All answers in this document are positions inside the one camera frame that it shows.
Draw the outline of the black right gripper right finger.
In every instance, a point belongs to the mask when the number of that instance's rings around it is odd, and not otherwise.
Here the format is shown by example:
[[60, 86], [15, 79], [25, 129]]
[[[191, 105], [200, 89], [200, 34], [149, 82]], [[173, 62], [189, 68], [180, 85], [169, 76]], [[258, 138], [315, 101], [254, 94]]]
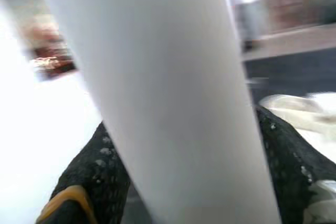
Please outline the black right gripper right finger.
[[310, 145], [295, 128], [256, 106], [266, 158], [282, 223], [303, 223], [319, 180], [335, 180], [335, 163]]

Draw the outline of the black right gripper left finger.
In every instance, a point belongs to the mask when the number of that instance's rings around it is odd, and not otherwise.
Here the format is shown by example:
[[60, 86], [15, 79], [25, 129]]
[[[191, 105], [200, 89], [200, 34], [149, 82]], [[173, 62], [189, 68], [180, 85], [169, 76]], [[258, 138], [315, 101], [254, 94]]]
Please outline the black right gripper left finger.
[[121, 223], [130, 177], [103, 123], [58, 179], [36, 223]]

